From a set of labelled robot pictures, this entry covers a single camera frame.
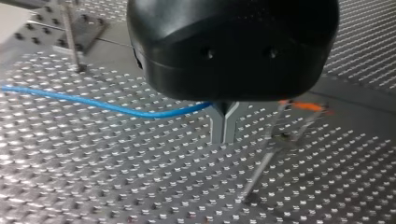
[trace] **metal rod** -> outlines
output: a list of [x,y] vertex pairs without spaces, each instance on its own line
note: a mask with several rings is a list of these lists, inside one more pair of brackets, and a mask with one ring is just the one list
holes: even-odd
[[305,131],[308,129],[309,126],[315,123],[317,119],[324,113],[326,112],[326,109],[322,109],[320,111],[315,112],[313,115],[309,116],[307,119],[305,119],[304,125],[300,128],[300,130],[291,138],[291,142],[297,142],[300,140],[300,138],[303,136]]
[[76,42],[75,42],[75,37],[73,33],[73,27],[72,27],[72,14],[70,11],[70,6],[66,3],[61,4],[61,12],[62,16],[64,19],[64,29],[66,31],[66,39],[67,39],[67,45],[70,48],[70,57],[72,60],[72,64],[74,66],[74,70],[79,72],[82,68],[79,57],[78,57],[78,52],[76,49]]
[[[269,140],[272,138],[272,133],[274,131],[274,128],[276,126],[277,121],[280,119],[282,116],[283,112],[285,111],[286,107],[290,105],[291,101],[288,101],[286,104],[279,105],[277,108],[277,113],[274,115],[274,117],[271,119],[271,123],[268,125],[268,127],[265,129],[264,133],[264,142],[262,143],[262,149],[265,150],[267,147],[267,144]],[[259,165],[259,167],[254,171],[253,176],[250,178],[250,182],[247,183],[245,186],[244,190],[240,194],[239,199],[241,202],[243,202],[246,197],[251,193],[253,190],[254,186],[256,186],[256,183],[260,180],[262,176],[262,172],[264,172],[265,168],[268,166],[270,163],[271,159],[275,156],[276,152],[268,152],[264,155],[262,158],[262,161]]]

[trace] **blue wire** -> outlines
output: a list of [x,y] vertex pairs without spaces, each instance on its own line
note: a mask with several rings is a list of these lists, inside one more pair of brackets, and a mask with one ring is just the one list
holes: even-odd
[[24,88],[24,87],[2,86],[1,90],[2,91],[15,91],[15,92],[29,93],[29,94],[40,95],[40,96],[47,96],[47,97],[55,98],[55,99],[59,99],[59,100],[74,101],[74,102],[82,103],[84,105],[94,105],[97,107],[101,107],[103,109],[117,111],[122,114],[132,115],[135,117],[145,118],[145,119],[172,118],[172,117],[176,117],[176,116],[180,116],[180,115],[190,114],[192,112],[205,109],[212,105],[211,103],[206,102],[206,103],[202,103],[199,105],[193,105],[193,106],[189,106],[189,107],[185,107],[185,108],[151,113],[151,112],[132,110],[132,109],[129,109],[129,108],[126,108],[123,106],[118,106],[118,105],[110,105],[110,104],[107,104],[104,102],[90,100],[90,99],[83,98],[80,96],[65,95],[65,94],[55,93],[55,92],[50,92],[50,91],[33,90],[33,89],[29,89],[29,88]]

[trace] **orange clip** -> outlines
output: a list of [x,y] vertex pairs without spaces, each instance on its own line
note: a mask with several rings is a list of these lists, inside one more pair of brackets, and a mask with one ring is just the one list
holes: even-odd
[[[283,101],[279,101],[279,103],[284,105],[284,104],[287,104],[288,101],[283,100]],[[298,109],[302,109],[302,110],[310,110],[310,111],[315,111],[315,112],[326,111],[326,114],[328,114],[328,115],[332,114],[332,111],[329,111],[326,107],[317,105],[314,103],[303,103],[303,102],[298,102],[298,101],[292,101],[291,105]]]

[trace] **mounting hole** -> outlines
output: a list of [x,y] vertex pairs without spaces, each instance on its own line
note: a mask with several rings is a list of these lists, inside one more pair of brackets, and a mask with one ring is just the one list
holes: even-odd
[[268,47],[262,51],[262,56],[265,58],[274,59],[277,56],[277,50],[272,47]]
[[212,48],[202,48],[201,55],[206,59],[211,60],[213,57],[215,57],[215,51]]

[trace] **black robot head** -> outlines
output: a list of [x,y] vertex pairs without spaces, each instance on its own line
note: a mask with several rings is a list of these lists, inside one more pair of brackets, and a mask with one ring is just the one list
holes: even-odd
[[148,83],[196,101],[274,101],[318,81],[337,0],[130,0],[128,25]]

